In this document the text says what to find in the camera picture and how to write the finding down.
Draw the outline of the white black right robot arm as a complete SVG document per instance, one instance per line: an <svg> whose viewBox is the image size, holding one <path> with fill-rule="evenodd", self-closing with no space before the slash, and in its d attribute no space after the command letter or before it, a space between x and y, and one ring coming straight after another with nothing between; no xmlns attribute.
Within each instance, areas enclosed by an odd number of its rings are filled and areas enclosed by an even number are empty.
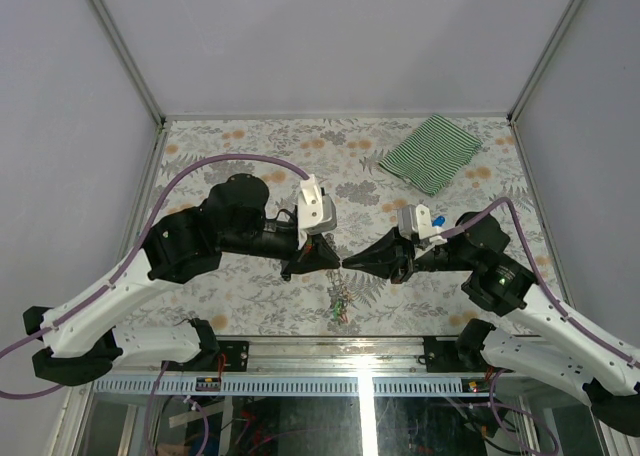
<svg viewBox="0 0 640 456"><path fill-rule="evenodd" d="M522 373L574 397L612 429L638 436L638 349L564 305L537 269L508 256L510 238L488 211L464 213L449 231L429 225L428 215L423 205L404 208L396 227L345 259L343 267L393 284L417 272L468 273L461 289L476 306L534 331L554 347L521 342L473 318L455 342L463 368Z"/></svg>

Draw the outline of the green key tag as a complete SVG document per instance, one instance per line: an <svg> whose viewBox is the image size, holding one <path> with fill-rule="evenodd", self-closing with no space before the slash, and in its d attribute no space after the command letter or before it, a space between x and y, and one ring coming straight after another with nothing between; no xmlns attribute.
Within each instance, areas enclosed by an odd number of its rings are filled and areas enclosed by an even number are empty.
<svg viewBox="0 0 640 456"><path fill-rule="evenodd" d="M333 317L336 319L341 319L345 312L344 305L341 301L338 301L333 307Z"/></svg>

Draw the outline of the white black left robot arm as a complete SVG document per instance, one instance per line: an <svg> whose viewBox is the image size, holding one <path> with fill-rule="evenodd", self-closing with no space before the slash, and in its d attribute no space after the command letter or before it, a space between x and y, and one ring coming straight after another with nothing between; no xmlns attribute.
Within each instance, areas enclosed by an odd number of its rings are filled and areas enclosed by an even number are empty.
<svg viewBox="0 0 640 456"><path fill-rule="evenodd" d="M315 178L301 181L286 219L267 217L268 200L261 179L233 175L199 206L159 220L139 249L68 303L26 310L26 332L44 344L32 357L36 377L79 386L117 367L220 369L221 349L206 320L144 328L123 321L154 297L217 270L226 253L278 260L285 281L339 267L324 237L337 225L335 205Z"/></svg>

